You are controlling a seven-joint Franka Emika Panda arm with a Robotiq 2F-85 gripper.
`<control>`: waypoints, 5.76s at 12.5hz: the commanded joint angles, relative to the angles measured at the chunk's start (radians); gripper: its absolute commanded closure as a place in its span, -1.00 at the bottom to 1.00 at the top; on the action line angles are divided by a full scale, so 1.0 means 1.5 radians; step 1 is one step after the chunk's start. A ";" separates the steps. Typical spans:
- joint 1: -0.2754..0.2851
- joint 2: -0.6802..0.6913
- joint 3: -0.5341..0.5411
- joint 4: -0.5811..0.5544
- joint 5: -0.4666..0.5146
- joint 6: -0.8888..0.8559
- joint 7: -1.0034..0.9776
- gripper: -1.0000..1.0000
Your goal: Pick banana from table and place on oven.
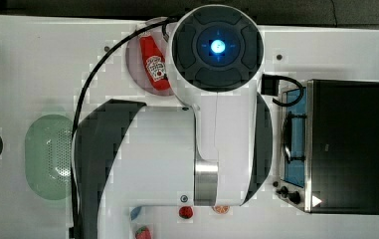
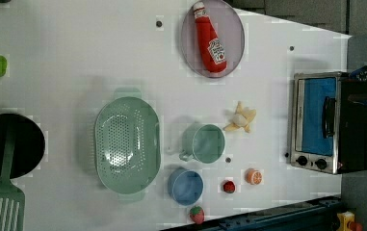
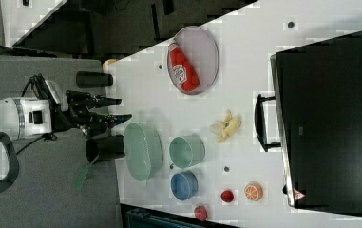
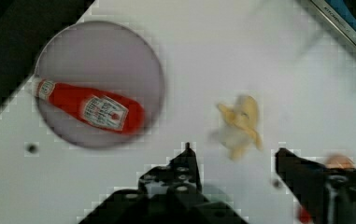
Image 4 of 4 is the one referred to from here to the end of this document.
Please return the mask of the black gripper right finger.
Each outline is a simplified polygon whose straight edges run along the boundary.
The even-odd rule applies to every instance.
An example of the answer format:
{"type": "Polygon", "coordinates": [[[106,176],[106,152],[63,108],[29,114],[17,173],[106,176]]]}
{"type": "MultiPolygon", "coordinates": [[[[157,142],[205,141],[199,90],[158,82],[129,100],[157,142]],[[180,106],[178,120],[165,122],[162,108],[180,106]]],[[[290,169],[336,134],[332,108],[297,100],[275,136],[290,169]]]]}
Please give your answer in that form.
{"type": "Polygon", "coordinates": [[[275,154],[275,167],[314,224],[356,224],[356,168],[329,169],[286,148],[275,154]]]}

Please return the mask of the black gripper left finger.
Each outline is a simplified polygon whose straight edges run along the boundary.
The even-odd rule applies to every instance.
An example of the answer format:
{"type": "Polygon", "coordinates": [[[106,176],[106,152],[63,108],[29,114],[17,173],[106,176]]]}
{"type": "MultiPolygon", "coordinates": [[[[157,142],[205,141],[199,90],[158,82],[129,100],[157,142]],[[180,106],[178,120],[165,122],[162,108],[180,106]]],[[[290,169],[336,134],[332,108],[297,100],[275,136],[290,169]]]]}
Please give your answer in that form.
{"type": "Polygon", "coordinates": [[[136,189],[120,189],[78,224],[249,224],[227,203],[202,192],[196,154],[187,143],[167,165],[138,178],[136,189]]]}

